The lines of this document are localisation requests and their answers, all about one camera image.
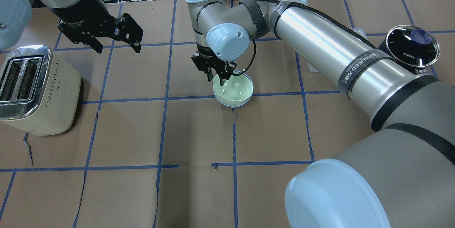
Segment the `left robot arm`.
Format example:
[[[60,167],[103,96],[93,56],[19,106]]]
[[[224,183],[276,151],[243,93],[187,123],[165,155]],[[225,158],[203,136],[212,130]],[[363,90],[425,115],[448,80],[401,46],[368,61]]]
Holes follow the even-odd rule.
[[[143,29],[130,14],[112,16],[102,0],[40,0],[59,19],[58,29],[75,44],[103,50],[99,37],[127,43],[139,53]],[[34,0],[0,0],[1,49],[18,43],[32,17]]]

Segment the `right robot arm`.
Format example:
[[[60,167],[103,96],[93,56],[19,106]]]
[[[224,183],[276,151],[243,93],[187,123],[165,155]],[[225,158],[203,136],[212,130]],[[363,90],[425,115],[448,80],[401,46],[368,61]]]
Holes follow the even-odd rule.
[[[273,32],[370,117],[374,134],[293,177],[292,228],[453,228],[454,88],[416,75],[307,0],[186,0],[212,79]]]

